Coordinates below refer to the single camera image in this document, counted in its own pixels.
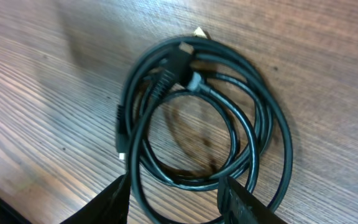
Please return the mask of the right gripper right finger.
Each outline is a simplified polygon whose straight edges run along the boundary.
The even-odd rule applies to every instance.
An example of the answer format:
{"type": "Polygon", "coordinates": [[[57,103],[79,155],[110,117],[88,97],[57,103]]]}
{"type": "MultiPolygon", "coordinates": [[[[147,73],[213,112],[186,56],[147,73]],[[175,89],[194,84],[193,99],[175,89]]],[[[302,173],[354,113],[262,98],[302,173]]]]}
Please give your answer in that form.
{"type": "Polygon", "coordinates": [[[225,223],[287,224],[232,177],[221,177],[217,205],[225,223]]]}

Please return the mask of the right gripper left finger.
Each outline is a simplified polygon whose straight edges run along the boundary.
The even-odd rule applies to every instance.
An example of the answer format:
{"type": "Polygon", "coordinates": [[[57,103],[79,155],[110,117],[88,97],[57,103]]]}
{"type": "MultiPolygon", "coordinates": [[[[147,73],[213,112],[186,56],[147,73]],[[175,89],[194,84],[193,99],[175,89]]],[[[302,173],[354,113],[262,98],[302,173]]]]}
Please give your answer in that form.
{"type": "Polygon", "coordinates": [[[121,175],[62,224],[126,224],[130,194],[131,178],[121,175]]]}

